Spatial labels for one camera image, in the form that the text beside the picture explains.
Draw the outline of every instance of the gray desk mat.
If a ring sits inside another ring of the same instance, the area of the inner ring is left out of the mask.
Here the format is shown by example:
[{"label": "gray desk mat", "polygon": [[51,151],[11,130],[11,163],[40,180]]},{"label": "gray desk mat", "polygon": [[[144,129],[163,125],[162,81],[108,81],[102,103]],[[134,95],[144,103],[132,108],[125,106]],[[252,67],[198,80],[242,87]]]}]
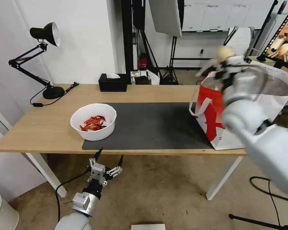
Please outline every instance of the gray desk mat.
[{"label": "gray desk mat", "polygon": [[211,149],[189,103],[108,103],[117,112],[113,133],[85,140],[83,150]]}]

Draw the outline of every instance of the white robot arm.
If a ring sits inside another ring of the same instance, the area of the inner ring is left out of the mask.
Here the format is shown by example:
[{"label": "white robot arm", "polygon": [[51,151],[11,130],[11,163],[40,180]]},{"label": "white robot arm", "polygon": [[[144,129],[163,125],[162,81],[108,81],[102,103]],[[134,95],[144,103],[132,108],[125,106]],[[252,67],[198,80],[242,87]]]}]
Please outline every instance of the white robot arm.
[{"label": "white robot arm", "polygon": [[82,193],[76,193],[73,198],[73,213],[64,216],[54,230],[91,230],[89,218],[93,217],[96,211],[97,202],[101,198],[102,189],[107,186],[108,181],[119,175],[122,171],[123,155],[118,165],[110,169],[97,163],[101,154],[100,149],[94,158],[90,158],[89,170],[91,175],[88,179],[88,186],[82,190]]},{"label": "white robot arm", "polygon": [[247,93],[250,81],[256,76],[243,70],[248,65],[243,57],[234,56],[228,47],[222,47],[218,59],[216,77],[223,82],[225,104],[223,125],[240,139],[250,159],[288,194],[288,131],[272,124],[258,102]]}]

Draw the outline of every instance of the table leg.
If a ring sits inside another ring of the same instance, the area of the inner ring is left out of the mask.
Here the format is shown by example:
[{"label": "table leg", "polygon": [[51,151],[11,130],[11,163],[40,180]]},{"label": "table leg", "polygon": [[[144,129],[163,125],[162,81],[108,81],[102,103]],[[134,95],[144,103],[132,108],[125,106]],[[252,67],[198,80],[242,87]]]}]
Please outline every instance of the table leg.
[{"label": "table leg", "polygon": [[230,161],[228,166],[224,169],[224,171],[221,173],[219,179],[210,187],[208,192],[206,193],[207,200],[212,200],[213,197],[217,194],[217,192],[220,190],[220,188],[223,186],[225,181],[229,178],[229,176],[232,174],[234,169],[238,166],[240,161],[243,157],[236,157]]},{"label": "table leg", "polygon": [[[56,189],[61,184],[61,182],[58,180],[56,175],[53,173],[51,168],[39,153],[25,154],[29,157],[29,159],[33,162],[33,164],[38,168],[41,174],[48,180],[54,189]],[[63,186],[58,189],[58,194],[60,197],[65,197],[66,193],[66,189]]]}]

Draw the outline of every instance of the shopping bag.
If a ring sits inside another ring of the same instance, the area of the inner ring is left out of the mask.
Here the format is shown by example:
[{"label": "shopping bag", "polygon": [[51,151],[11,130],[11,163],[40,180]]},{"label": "shopping bag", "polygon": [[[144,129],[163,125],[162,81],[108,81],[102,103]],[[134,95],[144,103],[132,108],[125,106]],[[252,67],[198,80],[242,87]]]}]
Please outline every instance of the shopping bag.
[{"label": "shopping bag", "polygon": [[[251,64],[265,68],[269,75],[265,89],[258,94],[256,87],[254,87],[254,92],[250,92],[250,94],[254,99],[257,98],[265,114],[268,115],[270,121],[273,121],[288,101],[288,73],[258,62],[252,62]],[[192,104],[197,91],[194,92],[189,111],[195,116],[216,150],[243,148],[244,146],[238,138],[222,125],[224,103],[220,92],[221,85],[215,84],[214,76],[215,72],[210,72],[202,81],[195,111],[192,111]]]}]

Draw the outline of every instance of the black desk lamp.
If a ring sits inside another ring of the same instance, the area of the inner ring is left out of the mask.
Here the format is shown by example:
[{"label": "black desk lamp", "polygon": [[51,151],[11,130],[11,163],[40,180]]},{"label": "black desk lamp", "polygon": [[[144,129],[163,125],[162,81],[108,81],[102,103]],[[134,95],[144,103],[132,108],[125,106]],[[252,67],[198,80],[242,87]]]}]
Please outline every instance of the black desk lamp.
[{"label": "black desk lamp", "polygon": [[[36,38],[40,44],[38,44],[35,48],[29,50],[28,52],[20,55],[19,57],[9,60],[9,65],[22,73],[28,75],[29,77],[33,78],[34,80],[38,81],[39,83],[43,84],[46,87],[46,90],[43,91],[43,97],[45,99],[56,99],[60,98],[64,95],[65,91],[62,87],[52,86],[49,81],[44,80],[34,74],[30,73],[29,71],[23,69],[21,67],[22,64],[26,63],[27,61],[35,58],[36,56],[44,53],[47,50],[47,43],[44,40],[47,40],[50,44],[55,46],[60,46],[60,36],[57,25],[54,22],[47,24],[43,29],[42,28],[31,28],[30,34],[33,38]],[[31,53],[32,51],[41,48],[42,50],[30,57],[24,57],[27,54]]]}]

